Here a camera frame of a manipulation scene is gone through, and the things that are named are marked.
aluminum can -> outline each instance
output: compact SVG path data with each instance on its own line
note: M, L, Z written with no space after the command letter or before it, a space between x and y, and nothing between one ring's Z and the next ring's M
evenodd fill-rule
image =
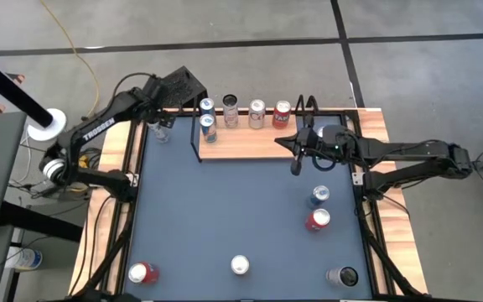
M312 194L307 198L307 206L311 210L316 210L329 199L329 196L329 189L325 185L319 185L312 190Z
M162 127L159 122L149 124L148 129L154 132L158 142L167 143L169 141L169 130L165 127Z
M359 274L351 267L333 268L325 273L325 278L331 284L352 287L359 281Z
M150 263L135 263L127 273L130 281L135 284L153 284L158 281L159 270Z
M254 100L249 104L249 127L260 129L264 127L266 104L262 100Z
M249 260L243 255L234 256L231 261L231 269L236 275L244 275L249 270Z
M319 230L329 225L331 216L329 212L324 209L316 209L305 220L305 227L312 232Z
M214 143L217 140L216 119L210 114L200 117L200 127L205 136L205 142Z
M200 114L205 115L205 114L210 114L212 117L215 119L215 123L217 123L216 120L216 105L214 103L214 100L210 98L204 98L200 101Z
M273 121L272 125L277 129L284 129L288 126L288 120L290 119L290 106L289 102L279 101L275 105L275 110L273 110Z
M223 97L223 117L227 128L238 127L238 99L234 95Z

yellow cable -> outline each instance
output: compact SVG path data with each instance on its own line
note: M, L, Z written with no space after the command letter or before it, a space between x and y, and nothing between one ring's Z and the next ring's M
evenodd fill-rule
M83 64L85 64L85 66L87 66L87 68L91 72L91 75L92 75L92 78L94 79L94 82L96 83L96 99L94 101L94 105L92 105L91 110L89 110L89 112L87 113L87 117L91 117L94 114L96 107L98 106L98 102L100 101L100 84L98 84L98 79L96 78L96 75L95 75L94 71L92 71L92 68L89 66L89 64L83 58L81 58L81 56L75 50L74 43L72 43L72 39L70 38L70 36L66 32L65 27L63 27L63 25L61 25L61 23L59 22L57 17L55 17L55 15L51 12L51 10L48 8L48 5L46 5L44 0L40 0L40 2L42 3L42 6L44 6L44 8L46 8L46 11L48 11L51 18L53 18L54 21L57 23L57 25L59 25L60 29L63 31L63 34L65 34L66 38L68 39L68 42L70 43L70 47L74 51L74 55L78 59L80 59L81 62L83 62Z

gray floor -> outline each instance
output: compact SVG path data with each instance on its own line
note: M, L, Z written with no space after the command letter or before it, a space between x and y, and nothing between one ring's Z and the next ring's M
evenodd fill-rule
M327 0L47 3L80 47L338 36ZM483 1L339 3L350 37L483 33ZM38 1L0 0L0 50L64 47L65 37ZM353 44L351 51L365 104L383 108L392 141L439 138L461 144L473 157L483 150L483 40ZM256 97L270 103L295 101L303 93L314 94L321 106L354 106L338 44L84 57L101 84L100 107L127 73L165 75L181 65L212 97L234 93L244 105ZM42 105L65 111L70 125L78 123L93 102L91 78L71 55L0 57L0 68L25 74L23 88ZM143 83L137 78L124 87ZM34 152L34 173L38 160ZM20 150L15 177L26 163L27 154ZM32 174L35 180L41 180L40 175ZM17 199L15 192L9 194ZM463 181L429 180L405 196L430 293L483 300L483 183L476 175ZM43 273L46 286L68 288L45 281L57 278L57 273Z

blue table surface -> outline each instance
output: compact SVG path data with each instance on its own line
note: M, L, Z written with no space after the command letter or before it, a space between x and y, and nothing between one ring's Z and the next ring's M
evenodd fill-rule
M339 122L315 118L316 127ZM306 159L293 176L286 159L199 163L191 123L179 117L166 144L148 133L127 267L149 262L160 276L156 284L126 278L126 292L159 300L371 297L347 166L320 172ZM305 200L316 185L330 189L323 207L331 222L312 233ZM250 261L243 277L231 271L238 254ZM327 269L343 266L357 270L355 287L325 279Z

can lid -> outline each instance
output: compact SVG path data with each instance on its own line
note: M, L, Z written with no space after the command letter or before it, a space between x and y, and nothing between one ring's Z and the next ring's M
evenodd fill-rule
M350 267L345 267L341 269L339 275L340 281L345 286L355 286L359 281L359 275L357 274L357 271Z
M291 108L290 103L287 101L279 101L275 107L279 112L289 112Z
M329 221L331 220L331 216L329 212L325 209L317 209L312 213L314 217L314 221L321 226L327 226Z
M246 273L249 270L249 260L243 255L234 256L231 261L231 268L234 273Z
M130 267L127 274L130 281L134 283L139 283L144 280L147 275L147 268L142 263L135 263Z
M209 127L214 123L214 117L211 114L205 114L200 117L200 124Z
M254 100L249 104L249 107L254 111L262 111L266 109L266 105L264 105L264 101L262 100Z
M313 194L318 200L328 200L330 196L329 189L325 185L315 187Z
M238 98L235 95L226 95L223 97L223 104L225 106L234 106L238 103Z
M210 98L204 98L200 101L200 108L208 110L214 107L214 100Z

